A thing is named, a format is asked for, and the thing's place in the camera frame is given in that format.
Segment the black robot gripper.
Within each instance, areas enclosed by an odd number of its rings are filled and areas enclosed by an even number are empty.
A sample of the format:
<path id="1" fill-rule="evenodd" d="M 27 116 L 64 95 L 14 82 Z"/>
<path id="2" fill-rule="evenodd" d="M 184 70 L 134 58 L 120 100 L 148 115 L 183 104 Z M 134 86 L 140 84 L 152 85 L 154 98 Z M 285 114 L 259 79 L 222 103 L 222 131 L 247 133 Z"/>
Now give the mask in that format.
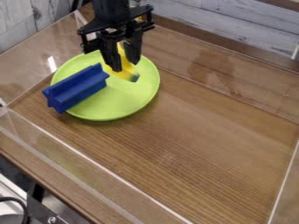
<path id="1" fill-rule="evenodd" d="M 151 4 L 130 6 L 130 0 L 91 0 L 95 17 L 78 34 L 82 51 L 100 50 L 106 64 L 115 72 L 123 70 L 118 42 L 124 41 L 126 57 L 136 65 L 142 57 L 144 33 L 155 28 Z"/>

